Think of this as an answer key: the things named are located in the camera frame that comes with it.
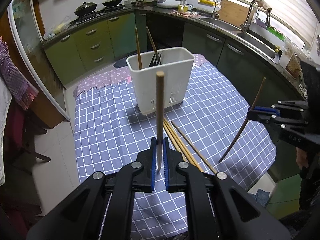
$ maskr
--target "kitchen sink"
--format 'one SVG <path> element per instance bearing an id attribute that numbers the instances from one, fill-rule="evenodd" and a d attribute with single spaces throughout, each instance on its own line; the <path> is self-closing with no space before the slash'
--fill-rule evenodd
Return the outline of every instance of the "kitchen sink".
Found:
<path id="1" fill-rule="evenodd" d="M 231 31 L 231 32 L 237 32 L 239 31 L 240 29 L 229 24 L 229 23 L 226 23 L 224 21 L 221 21 L 221 20 L 218 20 L 218 19 L 212 19 L 212 18 L 209 18 L 209 17 L 200 17 L 199 18 L 200 20 L 203 20 L 205 22 L 208 22 L 208 23 L 211 23 L 213 25 L 216 25 L 222 29 L 225 29 L 227 31 Z"/>
<path id="2" fill-rule="evenodd" d="M 258 39 L 254 38 L 250 34 L 248 34 L 248 33 L 237 33 L 237 35 L 240 38 L 244 39 L 245 41 L 251 43 L 256 48 L 260 49 L 262 52 L 267 54 L 269 57 L 271 57 L 273 59 L 276 57 L 275 52 L 271 48 L 269 48 L 267 45 L 265 45 L 264 43 L 262 43 Z"/>

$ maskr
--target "dish rack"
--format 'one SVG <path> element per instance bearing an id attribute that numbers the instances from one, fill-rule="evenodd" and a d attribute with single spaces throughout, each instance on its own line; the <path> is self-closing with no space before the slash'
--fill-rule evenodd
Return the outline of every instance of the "dish rack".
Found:
<path id="1" fill-rule="evenodd" d="M 141 54 L 142 69 L 139 69 L 138 56 L 127 58 L 133 90 L 142 114 L 156 111 L 156 72 L 164 72 L 164 107 L 183 101 L 195 56 L 185 48 L 159 49 L 161 65 L 149 67 L 154 51 Z"/>

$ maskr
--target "metal screw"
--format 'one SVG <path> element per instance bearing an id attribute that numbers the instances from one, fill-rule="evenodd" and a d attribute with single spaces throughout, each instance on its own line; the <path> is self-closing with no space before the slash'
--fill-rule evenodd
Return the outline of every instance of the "metal screw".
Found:
<path id="1" fill-rule="evenodd" d="M 226 179 L 227 178 L 227 175 L 224 173 L 224 172 L 218 172 L 217 174 L 216 174 L 216 176 L 217 176 L 217 178 L 218 179 Z"/>
<path id="2" fill-rule="evenodd" d="M 96 171 L 94 174 L 92 174 L 92 177 L 94 179 L 101 179 L 103 177 L 103 173 L 101 171 Z"/>
<path id="3" fill-rule="evenodd" d="M 142 166 L 141 162 L 133 162 L 131 163 L 131 167 L 134 169 L 138 169 Z"/>
<path id="4" fill-rule="evenodd" d="M 189 163 L 186 163 L 186 162 L 180 162 L 178 165 L 182 169 L 186 169 L 189 167 Z"/>

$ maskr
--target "gas stove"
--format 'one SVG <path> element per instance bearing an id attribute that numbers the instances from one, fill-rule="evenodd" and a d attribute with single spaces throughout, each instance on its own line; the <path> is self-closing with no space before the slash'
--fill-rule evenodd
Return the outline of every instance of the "gas stove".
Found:
<path id="1" fill-rule="evenodd" d="M 112 7 L 105 7 L 100 11 L 96 11 L 96 12 L 91 12 L 91 13 L 85 14 L 85 15 L 79 17 L 78 19 L 70 22 L 70 24 L 71 25 L 73 25 L 73 24 L 76 24 L 76 25 L 82 24 L 82 23 L 85 23 L 85 22 L 89 21 L 92 18 L 99 17 L 99 16 L 107 14 L 109 12 L 118 11 L 118 10 L 122 10 L 122 9 L 124 9 L 124 5 L 122 5 L 122 4 L 119 4 L 119 5 L 116 5 L 116 6 L 112 6 Z"/>

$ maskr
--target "pot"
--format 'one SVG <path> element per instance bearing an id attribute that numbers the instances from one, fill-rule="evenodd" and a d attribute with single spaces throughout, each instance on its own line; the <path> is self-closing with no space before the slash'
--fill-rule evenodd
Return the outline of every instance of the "pot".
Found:
<path id="1" fill-rule="evenodd" d="M 75 15 L 82 17 L 85 14 L 93 12 L 97 7 L 97 4 L 94 2 L 84 2 L 83 5 L 79 6 L 76 11 Z"/>
<path id="2" fill-rule="evenodd" d="M 135 0 L 131 2 L 133 7 L 140 7 L 143 6 L 143 0 Z"/>
<path id="3" fill-rule="evenodd" d="M 102 4 L 105 7 L 112 7 L 112 6 L 118 5 L 121 2 L 122 2 L 122 0 L 107 0 L 107 1 L 103 2 Z"/>

